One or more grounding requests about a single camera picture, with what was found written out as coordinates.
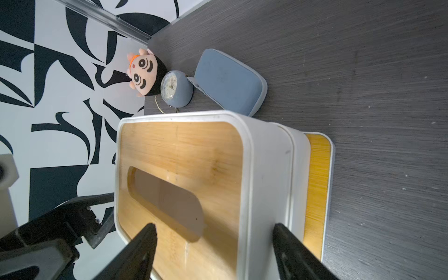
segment plush toy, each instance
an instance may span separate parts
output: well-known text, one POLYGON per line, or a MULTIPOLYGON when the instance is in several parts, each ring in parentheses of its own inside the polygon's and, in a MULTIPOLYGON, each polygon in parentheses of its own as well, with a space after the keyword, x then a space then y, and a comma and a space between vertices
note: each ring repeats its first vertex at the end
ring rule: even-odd
POLYGON ((136 55, 128 54, 129 69, 127 70, 129 86, 138 90, 137 96, 160 94, 160 84, 167 68, 149 49, 139 49, 136 55))

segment alarm clock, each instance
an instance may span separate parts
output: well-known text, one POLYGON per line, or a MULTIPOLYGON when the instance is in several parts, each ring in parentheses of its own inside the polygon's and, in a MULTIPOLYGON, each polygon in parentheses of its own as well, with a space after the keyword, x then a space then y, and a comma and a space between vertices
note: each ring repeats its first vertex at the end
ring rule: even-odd
POLYGON ((162 99, 169 106, 180 108, 186 106, 193 96, 193 85, 185 73, 173 70, 164 76, 160 84, 162 99))

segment gray table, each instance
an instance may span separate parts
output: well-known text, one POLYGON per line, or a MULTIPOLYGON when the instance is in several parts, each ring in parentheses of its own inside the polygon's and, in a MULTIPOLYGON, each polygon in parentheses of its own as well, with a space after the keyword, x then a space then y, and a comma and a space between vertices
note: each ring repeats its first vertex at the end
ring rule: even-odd
MULTIPOLYGON (((148 45, 189 75, 204 49, 228 53, 268 82, 254 117, 330 136, 337 276, 447 279, 446 1, 212 0, 148 45)), ((181 112, 218 108, 195 91, 181 112)))

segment black and white patterned wall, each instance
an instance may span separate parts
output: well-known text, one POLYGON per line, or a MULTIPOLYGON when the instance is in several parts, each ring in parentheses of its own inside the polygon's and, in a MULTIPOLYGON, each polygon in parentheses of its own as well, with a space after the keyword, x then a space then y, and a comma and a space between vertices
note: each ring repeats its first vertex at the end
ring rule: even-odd
MULTIPOLYGON (((152 35, 200 0, 92 0, 152 35)), ((19 225, 76 196, 114 191, 116 129, 143 115, 126 54, 142 46, 54 0, 2 1, 0 154, 20 178, 9 189, 19 225)), ((113 203, 92 207, 101 220, 113 203)), ((61 279, 91 279, 124 247, 111 232, 61 279)))

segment blue case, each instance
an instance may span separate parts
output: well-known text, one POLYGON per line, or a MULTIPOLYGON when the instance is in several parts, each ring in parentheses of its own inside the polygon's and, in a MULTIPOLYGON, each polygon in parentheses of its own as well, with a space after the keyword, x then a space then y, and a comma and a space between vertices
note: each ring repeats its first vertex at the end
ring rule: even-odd
POLYGON ((215 49, 202 53, 193 85, 223 109, 253 116, 266 97, 267 83, 251 67, 215 49))

